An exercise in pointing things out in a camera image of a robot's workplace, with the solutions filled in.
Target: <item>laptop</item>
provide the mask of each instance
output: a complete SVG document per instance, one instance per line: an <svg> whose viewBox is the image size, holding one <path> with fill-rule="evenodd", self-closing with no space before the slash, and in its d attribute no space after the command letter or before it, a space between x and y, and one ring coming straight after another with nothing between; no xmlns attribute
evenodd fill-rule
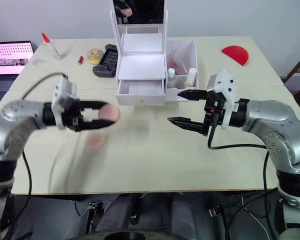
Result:
<svg viewBox="0 0 300 240"><path fill-rule="evenodd" d="M33 54L30 41L0 42L0 101Z"/></svg>

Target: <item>white wall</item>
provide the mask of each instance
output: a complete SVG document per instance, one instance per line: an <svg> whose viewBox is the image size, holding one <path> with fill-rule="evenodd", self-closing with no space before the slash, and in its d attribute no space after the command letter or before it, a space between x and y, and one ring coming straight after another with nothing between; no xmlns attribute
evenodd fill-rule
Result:
<svg viewBox="0 0 300 240"><path fill-rule="evenodd" d="M167 1L168 36L252 36L279 76L300 60L300 0ZM109 9L108 0L0 0L0 41L113 38Z"/></svg>

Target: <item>pink object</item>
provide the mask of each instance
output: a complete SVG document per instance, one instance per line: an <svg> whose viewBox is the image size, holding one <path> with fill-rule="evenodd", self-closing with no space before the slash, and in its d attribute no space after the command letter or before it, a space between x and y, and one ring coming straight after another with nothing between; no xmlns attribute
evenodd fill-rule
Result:
<svg viewBox="0 0 300 240"><path fill-rule="evenodd" d="M118 122L120 119L119 108L115 105L106 104L99 109L98 118Z"/></svg>
<svg viewBox="0 0 300 240"><path fill-rule="evenodd" d="M103 146L103 144L105 144L105 142L106 142L105 134L103 132L102 133L96 132L89 135L86 144L89 148L99 149Z"/></svg>
<svg viewBox="0 0 300 240"><path fill-rule="evenodd" d="M168 64L169 69L175 70L175 75L188 75L188 70L185 64L178 63L174 59L171 59Z"/></svg>
<svg viewBox="0 0 300 240"><path fill-rule="evenodd" d="M132 15L132 10L131 10L131 8L122 9L121 13L127 17L130 17Z"/></svg>

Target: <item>wire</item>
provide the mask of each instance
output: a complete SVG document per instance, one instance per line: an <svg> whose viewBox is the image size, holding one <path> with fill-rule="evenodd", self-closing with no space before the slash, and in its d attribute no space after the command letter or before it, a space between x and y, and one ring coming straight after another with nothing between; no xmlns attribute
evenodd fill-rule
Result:
<svg viewBox="0 0 300 240"><path fill-rule="evenodd" d="M53 72L51 74L48 74L46 76L44 76L43 78L41 78L39 81L37 81L32 87L30 87L30 89L28 91L25 92L25 94L23 94L23 96L21 97L22 100L26 99L26 97L38 86L40 85L43 81L47 80L48 78L51 78L53 76L57 76L57 75L62 75L64 76L66 79L68 79L68 75L65 74L64 72Z"/></svg>
<svg viewBox="0 0 300 240"><path fill-rule="evenodd" d="M29 231L26 234L23 234L22 236L18 237L16 240L27 240L30 239L30 237L33 235L33 231Z"/></svg>
<svg viewBox="0 0 300 240"><path fill-rule="evenodd" d="M81 214L80 214L80 212L78 211L78 208L77 208L77 202L76 201L74 202L74 209L75 209L76 213L78 214L78 216L81 217ZM93 225L91 222L90 222L90 226L93 228L94 231L96 230L95 225Z"/></svg>
<svg viewBox="0 0 300 240"><path fill-rule="evenodd" d="M83 212L81 215L80 215L80 213L79 213L79 211L78 211L77 213L79 213L79 217L78 217L78 219L76 220L76 222L74 223L74 225L73 225L71 231L69 232L69 234L66 236L65 240L67 240L67 239L69 238L69 236L71 235L71 233L74 231L76 225L78 224L79 220L85 215L85 213L86 213L88 210L92 209L95 205L100 204L100 203L112 203L112 202L111 202L111 201L97 201L96 203L93 203L93 204L91 204L90 206L88 206L88 207L84 210L84 212Z"/></svg>
<svg viewBox="0 0 300 240"><path fill-rule="evenodd" d="M30 94L30 92L35 89L39 84L41 84L43 81L45 81L46 79L52 77L52 76L56 76L56 75L63 75L65 78L68 79L68 76L63 73L63 72L54 72L54 73L51 73L47 76L44 76L43 78L41 78L36 84L34 84L22 97L21 99L24 100L26 99L26 97ZM22 215L22 213L25 211L25 209L27 208L28 206L28 203L30 201L30 198L31 198L31 193L32 193L32 176L31 176L31 171L30 171L30 167L29 167L29 164L28 164L28 161L27 161L27 158L26 158L26 154L25 154L25 151L22 152L22 157L23 157L23 160L24 160L24 163L25 163L25 167L26 167L26 171L28 173L28 178L29 178L29 190L28 190L28 194L27 194L27 198L26 198L26 201L25 201L25 204L24 206L22 207L22 209L20 210L20 212L16 215L16 217L10 221L10 223L8 224L7 227L10 227L12 226L19 218L20 216Z"/></svg>
<svg viewBox="0 0 300 240"><path fill-rule="evenodd" d="M78 208L77 208L77 202L76 201L74 202L74 209L75 209L76 213L78 214L78 216L81 217L81 214L80 214L80 212L78 211Z"/></svg>
<svg viewBox="0 0 300 240"><path fill-rule="evenodd" d="M268 193L267 189L267 163L269 159L269 152L266 152L265 159L264 159L264 164L263 164L263 188L264 188L264 210L267 213L266 214L266 222L268 224L268 228L271 234L271 237L273 240L277 240L277 237L275 235L274 229L272 228L271 222L270 222L270 217L268 214L268 198L266 193Z"/></svg>
<svg viewBox="0 0 300 240"><path fill-rule="evenodd" d="M252 196L252 194L250 194L248 196L245 196L245 198L247 199L247 198L250 198L251 196ZM236 207L236 208L241 208L240 205L237 205L238 202L232 203L230 205L233 206L233 207ZM269 214L270 211L271 211L271 203L269 201L267 201L267 204L269 206L269 209L268 209L268 212L266 212L264 215L259 215L259 214L255 213L255 212L252 212L248 208L246 210L249 211L250 213L252 213L255 217L257 217L259 219L265 219L267 217L267 214Z"/></svg>
<svg viewBox="0 0 300 240"><path fill-rule="evenodd" d="M25 209L27 208L28 206L28 203L30 201L30 198L31 198L31 192L32 192L32 176L31 176L31 172L30 172L30 168L29 168L29 164L28 164L28 161L27 161L27 158L26 158L26 154L25 152L23 151L22 152L22 157L23 157L23 160L24 160L24 163L25 163L25 167L26 167L26 171L28 173L28 179L29 179L29 190L28 190L28 194L27 194L27 198L26 198L26 201L25 201L25 204L23 205L22 209L19 211L19 213L15 216L14 219L12 219L7 228L12 226L14 223L16 223L18 221L18 219L21 217L22 213L25 211Z"/></svg>
<svg viewBox="0 0 300 240"><path fill-rule="evenodd" d="M201 193L201 194L199 194L199 195L197 195L197 196L194 196L193 198L190 199L189 203L191 203L191 202L192 202L193 200L195 200L196 198L202 196L203 194L205 194L205 192L204 192L204 193Z"/></svg>
<svg viewBox="0 0 300 240"><path fill-rule="evenodd" d="M143 199L147 193L143 194L139 199Z"/></svg>
<svg viewBox="0 0 300 240"><path fill-rule="evenodd" d="M259 144L231 144L231 145L223 145L223 146L211 146L212 139L215 135L216 127L212 126L210 135L208 138L208 148L211 150L219 150L219 149L230 149L230 148L240 148L240 147L249 147L249 148L260 148L260 149L267 149L264 145Z"/></svg>
<svg viewBox="0 0 300 240"><path fill-rule="evenodd" d="M240 207L240 208L232 215L230 221L228 222L228 225L226 226L226 229L225 229L224 238L225 238L226 240L229 240L229 239L230 239L230 238L228 237L228 234L229 234L229 230L230 230L231 224L232 224L233 221L235 220L236 216L237 216L239 213L241 213L242 210L244 210L247 206L249 206L249 205L250 205L251 203L253 203L255 200L262 199L262 198L264 198L264 196L269 195L269 194L272 194L272 193L274 193L274 192L277 191L277 190L278 190L278 188L276 187L276 188L274 188L274 189L272 189L272 190L270 190L270 191L267 191L267 192L261 194L260 196L257 196L257 197L255 197L254 199L248 201L246 204L244 204L242 207Z"/></svg>
<svg viewBox="0 0 300 240"><path fill-rule="evenodd" d="M159 231L162 231L163 227L164 227L164 220L163 220L163 216L162 216L162 212L161 212L161 207L160 207L160 195L158 193L157 195L157 228Z"/></svg>
<svg viewBox="0 0 300 240"><path fill-rule="evenodd" d="M245 205L245 203L244 203L244 197L243 197L242 194L241 194L241 203L242 203L242 206ZM263 224L246 207L244 208L244 210L246 210L247 213L250 214L250 216L253 217L253 219L262 227L262 229L264 230L264 232L266 234L267 239L270 240L268 231L266 230L265 226L263 226Z"/></svg>

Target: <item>red plastic lid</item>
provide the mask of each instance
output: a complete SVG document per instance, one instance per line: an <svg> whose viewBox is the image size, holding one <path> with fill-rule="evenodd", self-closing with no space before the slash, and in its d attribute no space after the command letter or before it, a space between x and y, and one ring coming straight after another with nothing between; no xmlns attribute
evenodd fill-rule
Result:
<svg viewBox="0 0 300 240"><path fill-rule="evenodd" d="M242 66L247 65L249 62L249 53L242 46L227 46L226 48L222 49L222 52L237 61Z"/></svg>
<svg viewBox="0 0 300 240"><path fill-rule="evenodd" d="M42 37L43 37L43 40L48 44L48 43L50 43L50 40L49 40L49 38L45 35L45 33L43 32L43 33L41 33L41 35L42 35Z"/></svg>

